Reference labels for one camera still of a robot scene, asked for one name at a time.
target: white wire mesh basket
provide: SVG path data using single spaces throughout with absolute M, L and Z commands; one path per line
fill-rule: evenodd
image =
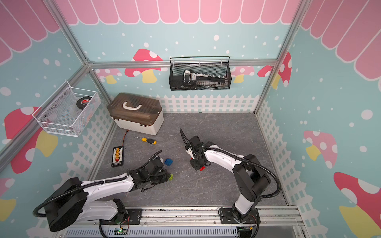
M 95 111 L 101 104 L 96 91 L 73 88 L 66 81 L 68 87 L 62 85 L 62 91 L 46 107 L 48 98 L 32 115 L 40 126 L 50 134 L 79 137 Z M 91 97 L 86 107 L 81 110 L 77 101 L 84 97 Z

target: brown box lid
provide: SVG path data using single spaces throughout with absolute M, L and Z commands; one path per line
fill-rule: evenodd
M 119 93 L 107 106 L 107 110 L 114 119 L 152 126 L 162 111 L 162 107 L 157 99 Z

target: white handle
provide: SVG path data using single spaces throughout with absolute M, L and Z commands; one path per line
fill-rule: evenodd
M 123 108 L 126 110 L 131 110 L 131 111 L 139 110 L 139 108 L 141 108 L 142 106 L 143 106 L 142 104 L 139 104 L 139 106 L 137 106 L 137 107 L 128 107 L 127 102 L 123 103 Z

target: wall-mounted basket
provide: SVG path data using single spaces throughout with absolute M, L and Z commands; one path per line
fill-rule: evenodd
M 229 56 L 170 58 L 169 85 L 176 90 L 230 89 Z
M 56 93 L 50 96 L 32 116 L 47 133 L 79 137 L 101 104 L 99 95 L 95 91 L 73 88 L 67 81 L 59 89 L 58 96 L 53 100 L 51 97 Z M 91 99 L 81 110 L 77 101 L 86 96 Z

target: black tape roll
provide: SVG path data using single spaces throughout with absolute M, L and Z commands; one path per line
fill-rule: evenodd
M 86 96 L 77 101 L 77 107 L 81 110 L 83 110 L 86 105 L 90 102 L 92 97 Z

